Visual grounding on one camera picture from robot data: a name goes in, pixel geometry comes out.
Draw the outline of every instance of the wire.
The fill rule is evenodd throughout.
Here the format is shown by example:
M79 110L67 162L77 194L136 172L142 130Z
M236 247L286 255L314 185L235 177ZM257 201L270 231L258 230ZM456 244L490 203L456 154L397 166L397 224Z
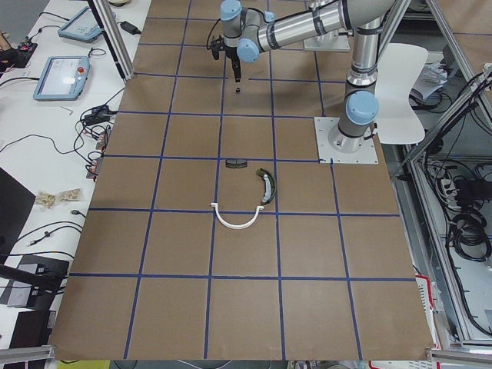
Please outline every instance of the wire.
M26 256L26 255L42 255L42 254L62 254L74 259L74 255L69 254L64 251L38 251L38 252L27 252L22 254L0 254L1 256Z
M463 93L463 91L479 77L480 75L476 75L469 82L467 82L467 84L462 88L458 96L460 96ZM441 164L435 165L435 164L430 164L428 162L431 146L434 146L434 145L429 145L429 147L427 148L424 154L422 166L424 169L427 182L430 185L430 189L436 195L438 203L441 206L444 217L446 219L445 248L447 250L447 257L451 264L451 269L453 271L455 280L457 282L458 290L460 292L460 299L462 300L465 313L468 317L468 320L472 323L473 326L475 326L476 329L478 329L481 333L492 337L492 331L490 331L490 328L486 329L480 326L480 324L477 322L477 320L475 319L475 317L472 315L470 311L470 307L467 302L467 296L465 294L463 283L460 279L460 276L457 273L457 268L454 264L453 255L450 252L450 249L454 248L457 255L459 255L461 258L464 258L468 261L476 261L476 262L486 261L492 255L492 245L490 244L490 241L488 240L488 236L484 230L485 226L487 225L487 222L485 221L485 218L482 216L482 214L477 210L477 208L478 209L481 208L481 205L477 204L476 201L473 201L470 204L460 204L459 210L450 209L450 205L447 203L448 199L443 198L442 193L438 191L439 187L437 185L437 181L442 178L451 179L452 181L456 178L466 178L462 174L456 176L451 175L450 170L458 169L459 167L455 167L453 169L451 169L451 167L446 167L447 162L453 162L459 164L462 168L466 169L467 174L471 174L471 177L474 180L477 179L480 180L481 173L478 166L472 170L467 165L459 161L456 161L454 159L450 159L450 155L451 152L454 150L454 147L456 146L456 143L459 137L461 136L461 133L464 130L464 122L468 115L472 117L472 119L475 121L477 125L479 125L483 130L485 130L484 128L485 124L477 116L476 108L478 107L477 100L480 99L480 94L490 84L491 82L488 81L487 79L485 79L480 83L477 83L477 86L474 89L474 91L472 91L472 93L470 94L470 97L460 107L458 107L457 113L454 114L454 116L450 117L446 122L444 122L444 125L438 132L436 138L433 141L433 144L439 142L439 140L442 140L442 138L445 135L447 135L456 124L462 121L457 137L454 139L454 142L451 145L449 152L447 153L445 159L441 162ZM429 170L432 167L434 167L434 176L431 174L431 171ZM450 211L454 211L455 213L458 214L451 217ZM462 247L463 245L476 247L482 244L485 245L486 250L480 257L469 255L467 252L464 251Z
M51 231L45 231L45 234L41 238L38 238L37 240L30 241L28 246L34 246L35 244L43 241L45 238L51 237L52 234L54 234L56 231L59 231L60 229L64 229L64 228L75 229L78 233L82 233L82 231L80 229L78 229L77 227L74 227L73 225L62 225L61 227L57 227L55 229L52 229Z
M42 33L42 32L43 32L43 29L44 29L44 28L51 28L51 27L60 28L60 26L59 26L59 25L43 25L40 29L38 29L38 33L35 33L35 34L34 34L34 35L32 35L31 37L26 37L26 38L25 38L25 40L26 40L27 42L31 42L31 41L32 41L32 39L33 39L34 37L36 37L37 35L39 35L40 33Z
M210 30L210 32L208 33L208 36L207 36L207 42L205 44L205 47L207 48L207 50L211 50L211 48L208 46L208 43L210 41L210 37L212 36L212 32L214 31L215 27L217 27L218 23L221 21L221 19L217 19L217 21L214 23L214 25L212 25L212 28Z
M420 100L419 98L416 98L413 95L410 95L409 98L417 104L417 106L412 107L413 110L425 110L425 111L429 111L430 113L433 113L433 114L442 114L447 109L449 109L451 107L451 105L453 104L453 98L451 96L449 96L448 94L446 94L445 92L438 92L438 96L439 96L439 101L433 105L425 104L422 100ZM449 100L450 104L444 110L435 111L434 109L438 108L439 105L443 102L443 100L444 100L443 96L445 96Z
M418 268L415 266L415 264L412 264L412 267L414 267L415 271L419 274L419 275L423 275L421 271L418 270Z
M17 239L17 241L15 243L17 244L20 240L28 237L30 234L33 234L36 231L39 231L39 230L41 230L43 228L50 227L50 226L56 225L56 224L73 224L73 225L79 226L80 229L82 229L82 226L79 223L75 223L74 221L53 221L52 223L48 223L48 224L42 225L41 227L37 227L36 229L33 229L32 231L29 231L29 232L23 234L21 237L19 237Z
M203 367L199 367L197 365L193 365L192 363L188 363L187 361L184 361L184 360L178 360L178 362L180 362L182 364L186 364L189 367L193 367L194 369L204 369ZM229 360L227 363L221 365L220 367L215 367L214 369L223 369L224 367L228 366L231 362L232 362L232 360Z
M27 286L0 286L0 288L27 288Z
M79 211L79 210L75 210L75 209L74 209L74 210L70 211L70 214L73 214L73 215L81 215L83 218L86 218L86 217L85 217L85 214L84 214L84 213L82 213L82 212L81 212L81 211Z
M43 14L53 15L53 16L55 16L57 18L63 19L64 21L69 21L70 20L68 18L62 17L61 15L58 15L58 14L55 14L55 13L50 13L50 12L41 12L41 13L39 13L39 16L41 16Z
M106 54L107 52L103 48L91 48L87 56L91 58L93 56L104 56Z
M121 369L121 367L118 365L117 361L113 361L113 363L115 363L115 365L118 369ZM135 360L135 363L133 364L133 367L131 367L131 369L135 369L135 367L137 366L137 363L138 363L138 360Z
M3 85L5 85L6 83L8 83L10 81L25 80L25 79L29 79L31 81L39 81L39 78L36 78L36 77L15 77L15 78L10 78L7 81L3 81L2 83L0 83L0 87L2 87Z
M472 83L474 83L474 81L479 78L481 75L483 75L484 73L478 73L477 75L473 76L470 81L468 81L464 86L463 88L458 92L458 97L461 96L461 94L463 94L464 90L466 90L468 87L471 86Z
M67 155L67 154L71 154L72 152L76 152L79 148L77 149L72 149L70 151L61 151L57 146L56 146L56 143L55 143L55 140L51 137L48 137L48 136L43 136L43 135L37 135L37 134L30 134L30 135L27 135L27 136L24 136L24 137L21 137L15 141L12 141L12 142L9 142L8 144L6 144L2 149L0 149L0 154L9 146L13 145L13 144L17 144L18 142L20 141L24 141L26 138L30 138L30 137L37 137L37 138L44 138L46 140L49 140L52 142L53 144L53 148L55 148L56 152L58 152L60 155Z
M89 109L86 109L85 111L83 111L81 114L80 114L80 117L78 119L78 121L75 122L75 131L77 132L77 136L75 137L75 140L74 140L74 143L73 143L73 152L75 152L80 158L82 158L86 165L85 165L85 169L92 175L96 176L97 177L97 173L94 173L93 171L90 170L90 167L92 166L92 160L90 158L87 158L86 156L82 155L80 152L78 152L78 150L80 150L82 147L84 147L84 144L85 144L85 141L84 141L84 138L82 137L82 134L85 132L85 130L89 130L89 132L91 133L91 137L95 140L99 139L99 134L96 134L95 135L95 132L94 132L94 129L99 127L99 128L102 128L103 131L106 131L106 127L104 126L101 126L101 125L92 125L91 127L88 127L87 125L87 122L85 121L85 118L84 118L84 115L88 112L92 112L92 114L99 114L101 113L104 109L105 109L105 106L108 105L108 103L113 99L115 98L116 96L118 96L122 91L125 90L125 87L119 89L117 92L115 92L104 104L102 105L99 105L98 107L93 107L93 108L89 108ZM82 129L79 131L77 129L77 126L78 124L82 124ZM80 146L77 147L77 144L78 144L78 141L81 141L81 144Z

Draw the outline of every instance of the blue tape grid line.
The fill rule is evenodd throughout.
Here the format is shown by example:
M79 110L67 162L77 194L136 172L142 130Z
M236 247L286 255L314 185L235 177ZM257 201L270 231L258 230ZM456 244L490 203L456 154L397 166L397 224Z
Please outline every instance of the blue tape grid line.
M224 64L222 66L222 75L225 77L226 74L226 58L224 58ZM221 173L221 149L222 149L222 128L224 123L224 93L225 93L225 78L222 79L222 91L221 91L221 117L218 129L218 149L217 149L217 167L215 169L215 193L214 202L218 201L218 188L219 188L219 177ZM207 310L205 315L205 337L204 337L204 349L203 358L208 357L208 337L210 330L210 302L211 302L211 289L212 289L212 274L213 274L213 263L214 263L214 246L215 246L215 226L217 224L217 217L214 213L214 219L212 221L212 236L210 245L210 261L208 265L208 286L207 286Z
M187 20L185 21L184 24L184 31L183 31L183 38L181 40L181 43L185 43L185 36L186 36L186 28L188 26L188 16L190 15L190 10L191 10L191 3L192 0L188 3L188 13L187 13ZM183 49L184 47L181 46L181 50L179 52L179 58L178 58L178 65L176 66L176 74L179 71L179 67L181 64L181 57L183 55ZM178 83L178 77L175 77L175 83L173 84L173 89L172 89L172 94L171 94L171 101L169 103L169 111L172 111L172 104L175 98L175 91L176 91L176 84ZM165 129L165 134L164 134L164 140L162 142L162 147L161 147L161 156L164 156L164 150L165 150L165 145L166 145L166 137L168 135L168 128L169 128L169 120L171 116L168 115L168 121L166 123L166 129ZM159 158L159 166L158 166L158 172L155 178L155 186L154 186L154 194L152 195L152 203L151 203L151 209L155 208L155 201L157 198L157 193L158 193L158 187L159 187L159 179L161 177L161 169L162 169L162 162L163 159ZM144 269L144 262L145 262L145 252L147 251L147 244L148 244L148 237L150 234L150 229L151 229L151 223L152 223L152 215L153 211L149 213L148 216L148 223L147 223L147 231L145 232L145 241L144 241L144 247L142 248L142 253L141 253L141 259L140 259L140 268L138 270L138 276L137 276L137 284L135 287L135 296L133 299L133 306L131 308L131 316L130 316L130 324L128 325L128 333L127 333L127 340L126 340L126 345L125 345L125 353L123 355L124 359L128 358L128 352L130 350L130 343L131 343L131 333L133 331L133 323L135 322L135 312L137 309L137 303L138 303L138 293L140 291L140 283L141 283L141 276L143 274L143 269Z
M137 208L89 208L90 211L136 211L136 212L154 212L154 213L183 213L183 214L213 214L210 210L183 210L183 209L137 209ZM239 215L254 215L254 211L238 211L238 210L221 210L222 214L239 214ZM305 216L305 217L337 217L342 218L399 218L399 214L354 214L354 213L296 213L287 211L262 211L261 215L280 215L288 216Z
M186 115L186 116L198 116L198 117L220 117L220 114L214 113L181 113L181 112L168 112L168 111L135 111L135 110L119 110L118 114L148 114L148 115ZM246 117L246 118L270 118L271 115L251 115L251 114L223 114L225 117ZM275 115L274 118L282 119L312 119L312 116L307 115Z
M270 11L270 0L267 0L267 10ZM274 103L274 82L273 68L271 62L271 53L268 53L268 68L270 72L270 101L271 101L271 135L273 141L273 156L274 156L274 176L277 180L277 139L275 132L275 103ZM277 247L277 271L278 271L278 313L280 318L280 339L282 360L286 360L285 353L285 329L284 329L284 298L282 294L282 265L281 265L281 243L280 243L280 225L278 216L278 192L275 193L275 234Z
M331 161L331 163L330 163L330 171L331 171L331 180L333 181L333 192L334 192L334 198L335 198L335 207L337 209L338 231L340 232L341 249L342 249L342 254L344 257L345 274L347 276L348 298L350 300L350 305L351 305L351 313L352 313L352 321L354 324L355 341L357 344L357 353L359 355L359 360L363 360L361 339L359 337L359 329L357 327L357 317L355 314L354 295L352 294L351 276L350 276L350 272L348 269L347 251L345 250L344 230L343 230L342 223L341 223L340 205L338 203L337 182L335 180L333 161Z
M301 82L301 83L317 83L319 85L321 84L339 84L339 85L345 85L344 81L332 81L332 80L322 80L320 78L319 74L319 68L317 67L317 57L316 54L314 54L316 58L316 69L317 69L317 79L292 79L292 78L256 78L256 77L250 77L248 80L249 81L263 81L263 82ZM224 80L230 80L226 75L219 77L218 75L182 75L176 72L175 75L168 75L164 73L150 73L146 71L136 71L136 75L148 75L151 77L179 77L179 78L196 78L196 79L224 79Z
M226 279L240 281L350 281L350 282L415 282L415 278L305 277L296 275L209 275L150 273L70 273L71 277L90 278L162 278L162 279Z

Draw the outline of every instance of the white table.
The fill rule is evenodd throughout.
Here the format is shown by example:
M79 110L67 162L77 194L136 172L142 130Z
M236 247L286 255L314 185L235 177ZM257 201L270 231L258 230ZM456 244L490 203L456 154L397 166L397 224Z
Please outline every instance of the white table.
M121 8L113 8L117 22L128 21L142 30L150 3L151 0L133 0ZM86 2L51 0L45 11L70 18L85 6L87 6ZM60 22L60 19L51 15L42 15L29 35L35 34L44 25L63 25L64 23L65 21ZM15 81L1 87L0 141L3 141L4 144L29 134L38 134L53 138L61 151L70 151L77 136L74 126L80 114L86 109L104 103L125 86L102 35L97 41L87 44L60 38L56 31L57 28L44 28L42 33L33 39L34 42L38 43L38 48L28 68L10 71L0 79L0 83L14 77L39 77L49 56L87 55L91 47L103 48L107 54L104 57L91 58L88 81L84 91L76 101L35 101L32 94L36 81ZM133 59L140 36L130 35L123 31L121 31L121 35L127 46L128 54ZM109 106L112 110L117 110L121 96L122 93L111 100ZM95 141L85 138L85 146L80 149L80 152L84 155L93 151L94 148ZM88 210L95 183L85 178L85 162L76 153L60 155L49 140L27 138L0 153L0 167L34 194L40 191L55 194L73 188L83 190L82 201L59 204L52 209L44 209L35 205L24 227L23 234L54 221L77 221L83 224L84 218L80 215L70 214L70 210L77 209L82 213ZM21 240L14 246L12 253L65 251L74 254L77 249L79 233L69 228L60 230L49 239L31 247L26 245L29 241L40 238L44 231L50 229L53 227L40 230ZM44 254L41 256L71 262L68 256L62 254ZM9 257L5 264L17 267L20 259L20 257ZM0 278L0 286L5 286L7 282ZM58 310L61 300L62 295L55 298L52 310ZM27 311L27 309L0 305L0 317L2 317L0 319L0 334L2 335L0 349L8 348L10 345L17 314L20 311Z

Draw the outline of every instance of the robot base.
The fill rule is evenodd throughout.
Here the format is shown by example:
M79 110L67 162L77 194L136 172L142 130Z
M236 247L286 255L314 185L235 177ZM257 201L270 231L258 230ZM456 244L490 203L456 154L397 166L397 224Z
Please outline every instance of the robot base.
M345 154L334 148L328 140L331 129L338 124L339 118L316 117L314 126L316 128L317 154L320 163L330 164L377 164L377 154L372 138L362 141L362 146L351 154ZM368 128L366 136L371 134Z
M304 50L314 52L349 52L351 50L346 35L339 35L338 31L328 32L323 36L316 36L304 40Z

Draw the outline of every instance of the black cable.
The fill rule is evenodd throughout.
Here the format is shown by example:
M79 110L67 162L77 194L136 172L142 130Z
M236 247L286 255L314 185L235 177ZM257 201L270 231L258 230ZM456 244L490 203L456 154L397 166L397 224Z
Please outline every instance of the black cable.
M485 329L484 327L482 327L475 320L473 314L471 313L470 306L468 305L467 296L466 296L465 291L464 291L463 282L461 281L460 275L457 272L456 265L454 264L453 255L451 255L451 251L450 251L448 240L446 240L445 247L446 247L446 252L447 252L447 258L450 261L451 270L453 271L454 279L456 280L456 283L457 283L457 286L458 286L458 291L460 292L461 302L462 302L462 304L464 306L465 314L467 315L468 320L470 321L470 323L472 323L472 325L476 329L478 329L478 331L480 331L483 334L486 334L487 336L491 336L492 337L492 331L488 331L487 329Z
M26 256L26 255L42 255L42 254L62 254L65 256L68 256L70 258L74 258L74 255L69 254L68 252L64 251L37 251L37 252L26 252L22 254L0 254L1 256Z
M39 16L41 16L43 14L50 14L50 15L53 15L53 16L55 16L57 18L63 19L64 21L69 21L70 20L68 18L62 17L61 15L58 15L58 14L55 14L55 13L50 13L50 12L41 12L41 13L39 13Z
M0 286L0 288L26 288L26 286Z
M75 210L75 209L74 209L74 210L70 211L70 214L73 214L73 215L81 215L83 218L85 218L85 214L84 214L84 213L82 213L82 212L81 212L81 211L79 211L79 210Z
M77 227L74 227L73 225L62 225L61 227L57 227L57 228L52 229L50 231L45 231L45 234L41 238L38 238L37 240L30 241L29 246L33 246L33 245L43 241L45 238L51 237L52 234L54 234L56 231L59 231L59 230L64 229L64 228L75 229L78 233L82 233L82 231L80 229L78 229Z
M419 275L423 275L421 273L421 271L418 270L418 268L415 266L415 264L412 264L412 267L414 267L415 271L419 274Z
M43 228L50 227L50 226L56 225L56 224L73 224L73 225L79 226L80 229L82 229L82 226L79 223L75 223L74 221L53 221L52 223L48 223L48 224L42 225L41 227L37 227L36 229L33 229L32 231L29 231L29 232L23 234L21 237L19 237L17 239L17 241L15 243L17 244L20 240L28 237L30 234L33 234L36 231L39 231L39 230L41 230Z
M445 92L439 92L438 93L438 96L439 96L439 101L436 103L436 104L426 104L425 102L423 102L422 100L420 100L419 98L416 98L415 96L413 95L410 95L409 98L415 102L415 104L417 104L417 106L412 106L412 109L413 110L425 110L425 111L429 111L430 113L433 113L433 114L442 114L444 113L447 109L449 109L451 107L451 105L453 104L453 99L451 96L449 96L448 94L446 94ZM435 111L434 109L438 108L439 105L443 102L443 96L446 96L446 98L449 100L450 104L449 106L447 106L447 108L445 108L444 110L440 110L440 111Z
M72 152L76 152L76 149L72 149L70 151L61 151L57 146L56 146L56 142L53 138L51 137L48 137L48 136L43 136L43 135L37 135L37 134L30 134L30 135L27 135L27 136L24 136L24 137L21 137L15 141L12 141L12 142L9 142L8 144L6 144L2 149L0 149L0 154L8 147L8 146L11 146L13 144L17 144L18 142L20 141L24 141L26 138L30 138L30 137L37 137L37 138L44 138L46 140L49 140L52 142L53 144L53 148L55 148L56 152L58 152L60 155L67 155L67 154L71 154Z
M39 78L36 78L36 77L15 77L15 78L10 78L7 81L3 81L2 83L0 83L0 87L2 87L3 85L5 85L6 83L8 83L10 81L17 81L19 79L20 80L39 81Z
M93 56L104 56L106 54L107 52L103 48L91 48L87 56L88 58L91 58Z
M411 8L411 7L409 6L409 7L407 8L407 12L409 12L409 13L424 13L424 14L430 14L430 13L431 13L430 11L428 11L428 10L424 10L424 9L426 9L426 8L427 8L427 6L425 5L425 6L422 8L422 10L417 10L417 9L413 9L413 8Z
M75 140L74 140L74 143L73 143L73 152L75 152L79 157L81 157L82 159L84 159L84 161L87 163L85 165L85 169L90 174L92 174L94 176L97 176L97 173L94 173L93 171L90 170L90 167L92 166L92 160L90 158L88 158L88 157L85 157L80 152L78 152L78 150L80 150L84 146L84 144L85 144L84 138L82 137L82 133L84 133L84 131L86 129L88 129L90 131L90 133L91 133L92 138L97 140L99 138L99 134L97 134L97 135L94 134L94 128L99 127L99 128L102 128L103 130L105 130L106 128L103 127L103 126L100 126L100 125L92 125L91 127L88 127L87 126L87 123L85 121L84 115L86 113L88 113L89 111L91 111L92 114L98 115L99 113L101 113L105 109L105 107L107 107L108 103L113 98L115 98L116 96L118 96L124 90L125 90L125 87L120 88L104 104L99 105L98 107L89 108L89 109L86 109L85 111L83 111L80 114L80 117L79 117L78 121L75 123L75 131L77 132L77 136L75 137ZM82 124L82 129L80 131L77 129L78 123L81 123ZM78 146L78 148L77 148L76 146L77 146L78 140L81 140L81 145Z
M469 209L466 213L457 215L450 222L447 233L448 246L452 246L456 253L465 260L485 262L492 255L492 244L485 233L486 226L485 218L478 211ZM486 250L479 257L468 254L462 247L462 245L476 247L481 244L485 244Z
M115 365L118 369L121 369L121 367L118 365L117 361L113 361L113 363L115 363ZM135 367L137 366L137 363L138 363L138 360L135 360L133 367L131 367L131 369L135 369Z
M217 21L214 23L214 25L212 25L212 28L210 30L210 32L208 33L208 36L207 36L207 42L205 44L205 47L207 48L207 50L210 50L210 47L208 46L208 43L210 42L210 37L212 36L212 32L214 31L215 27L217 27L218 23L221 21L221 19L217 19Z
M25 38L25 40L26 40L27 42L31 42L31 41L32 41L32 39L33 39L34 37L36 37L37 35L39 35L40 33L42 33L42 32L43 32L43 29L44 29L44 28L51 28L51 27L60 28L60 26L59 26L59 25L43 25L40 29L38 29L38 33L35 33L35 34L34 34L34 35L32 35L31 37L26 37L26 38Z
M468 87L471 86L472 83L474 83L474 81L479 78L481 75L483 75L484 73L478 73L477 75L473 76L464 86L463 88L458 92L458 95L457 97L460 97L461 94L463 94L464 90L466 90Z
M482 121L482 119L477 115L477 113L475 111L472 111L470 116L471 116L471 119L474 121L474 123L478 126L478 128L480 128L482 131L484 131L489 136L492 136L492 130L485 124L484 121Z

